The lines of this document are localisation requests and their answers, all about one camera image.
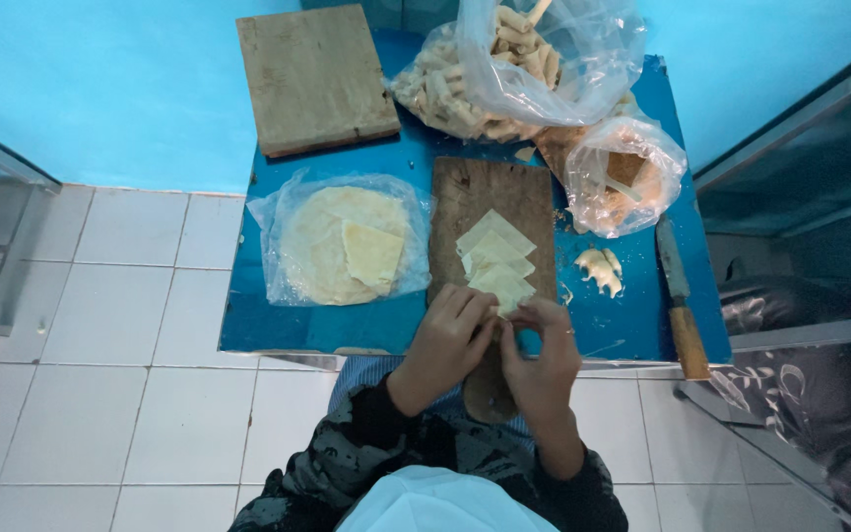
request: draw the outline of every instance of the finger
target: finger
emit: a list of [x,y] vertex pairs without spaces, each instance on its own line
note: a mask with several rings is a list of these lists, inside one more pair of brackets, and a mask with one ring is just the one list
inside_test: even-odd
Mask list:
[[501,366],[506,371],[521,365],[521,356],[517,354],[517,342],[514,340],[514,325],[504,322],[501,327]]
[[517,309],[507,317],[511,321],[535,323],[541,329],[551,326],[570,329],[570,314],[566,307],[540,297],[518,303]]
[[488,345],[490,345],[491,335],[494,334],[494,325],[496,323],[496,318],[486,320],[481,325],[479,335],[476,336],[470,344],[468,344],[468,350],[465,353],[465,357],[468,359],[469,363],[472,363],[472,369],[474,369],[474,366],[478,365],[485,350],[488,348]]
[[468,302],[479,294],[481,293],[474,288],[464,286],[458,287],[458,289],[455,290],[455,294],[448,299],[448,303],[445,305],[445,311],[453,318],[458,317],[458,315],[461,314],[461,311],[465,308],[465,305],[468,305]]
[[497,305],[497,296],[479,292],[471,301],[461,310],[458,319],[461,320],[462,326],[471,331],[481,321],[487,319],[488,309],[491,305]]
[[432,300],[432,304],[429,305],[429,308],[443,308],[443,306],[448,303],[449,298],[451,298],[452,295],[455,294],[456,288],[458,287],[453,285],[452,283],[445,283],[445,286],[443,286],[442,289],[439,291],[439,295],[435,296],[435,299]]

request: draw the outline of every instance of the hand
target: hand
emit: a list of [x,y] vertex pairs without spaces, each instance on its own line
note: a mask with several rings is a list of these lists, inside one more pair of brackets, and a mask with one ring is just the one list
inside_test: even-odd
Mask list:
[[[570,410],[570,389],[583,365],[566,308],[544,299],[517,306],[501,333],[501,369],[517,408],[537,444],[541,465],[553,477],[572,478],[584,464],[585,447]],[[537,361],[522,360],[514,327],[541,337]]]
[[[442,288],[419,323],[406,359],[386,380],[400,412],[418,416],[475,369],[497,321],[489,312],[492,305],[497,305],[493,294],[451,284]],[[481,331],[472,339],[479,324]]]

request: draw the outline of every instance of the wooden handle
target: wooden handle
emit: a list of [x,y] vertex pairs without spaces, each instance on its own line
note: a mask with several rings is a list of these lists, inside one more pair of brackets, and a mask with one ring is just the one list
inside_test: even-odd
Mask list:
[[695,316],[688,307],[672,307],[668,311],[671,320],[671,336],[675,341],[678,361],[682,363],[687,381],[707,381],[711,378],[708,371],[708,357],[704,354],[702,338],[698,335]]

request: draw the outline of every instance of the person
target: person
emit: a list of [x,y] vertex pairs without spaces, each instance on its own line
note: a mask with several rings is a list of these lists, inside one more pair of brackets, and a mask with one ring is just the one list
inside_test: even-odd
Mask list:
[[[569,407],[582,361],[566,308],[531,299],[505,321],[496,304],[446,285],[396,364],[348,358],[307,450],[271,472],[230,532],[627,530],[609,472]],[[515,328],[540,335],[536,361],[518,354]],[[468,417],[460,398],[497,330],[520,411],[508,425]],[[364,379],[338,397],[340,381]]]

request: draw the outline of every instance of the dough scraps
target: dough scraps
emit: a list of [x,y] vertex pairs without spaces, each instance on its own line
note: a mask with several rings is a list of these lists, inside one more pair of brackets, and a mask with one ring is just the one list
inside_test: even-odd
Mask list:
[[495,263],[504,263],[521,277],[534,273],[534,265],[494,231],[488,233],[461,258],[465,268],[465,280],[472,280],[476,273],[490,270]]
[[350,220],[344,220],[342,225],[347,272],[385,296],[393,285],[405,239]]
[[590,248],[573,261],[574,264],[581,268],[586,268],[586,277],[584,281],[595,278],[599,293],[602,294],[602,287],[609,287],[609,296],[616,297],[616,294],[622,290],[620,278],[616,277],[614,271],[622,274],[622,265],[616,258],[616,254],[604,249],[602,251],[596,248]]
[[518,302],[537,292],[523,277],[503,264],[494,265],[487,273],[472,279],[468,286],[497,296],[497,313],[500,316],[510,314],[517,309]]
[[521,257],[526,257],[531,251],[537,249],[537,245],[514,228],[514,225],[509,224],[501,214],[491,209],[467,233],[455,241],[458,247],[458,256],[464,257],[472,251],[489,231],[494,231],[501,236],[505,242],[521,254]]
[[[405,238],[409,227],[402,202],[380,192],[326,187],[311,194],[285,221],[278,245],[279,265],[301,298],[321,305],[355,305],[379,296],[350,275],[344,220],[399,238]],[[406,264],[403,254],[394,277],[402,275]]]

